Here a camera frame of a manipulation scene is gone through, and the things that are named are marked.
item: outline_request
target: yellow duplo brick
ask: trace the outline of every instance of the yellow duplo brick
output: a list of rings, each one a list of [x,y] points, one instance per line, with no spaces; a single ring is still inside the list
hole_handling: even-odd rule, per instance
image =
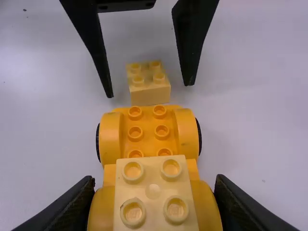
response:
[[[120,158],[183,154],[198,159],[199,131],[193,112],[178,105],[117,108],[99,128],[102,165]]]
[[[118,159],[114,231],[197,231],[185,156]]]
[[[168,103],[171,85],[160,61],[126,65],[131,105]]]

